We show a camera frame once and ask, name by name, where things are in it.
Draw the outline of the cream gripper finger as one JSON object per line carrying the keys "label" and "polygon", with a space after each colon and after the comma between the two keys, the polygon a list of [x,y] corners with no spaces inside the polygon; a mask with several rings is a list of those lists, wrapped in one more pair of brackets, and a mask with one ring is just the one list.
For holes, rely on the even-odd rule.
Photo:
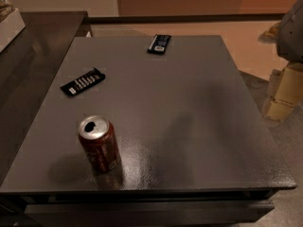
{"label": "cream gripper finger", "polygon": [[303,63],[289,62],[281,71],[272,71],[262,114],[267,119],[281,122],[302,100]]}

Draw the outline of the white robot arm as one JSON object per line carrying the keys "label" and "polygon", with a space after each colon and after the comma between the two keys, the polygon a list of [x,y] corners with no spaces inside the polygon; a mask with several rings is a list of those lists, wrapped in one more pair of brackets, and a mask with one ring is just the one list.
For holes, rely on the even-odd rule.
{"label": "white robot arm", "polygon": [[303,0],[297,0],[283,16],[276,52],[288,63],[281,71],[272,71],[262,113],[270,120],[283,121],[303,100]]}

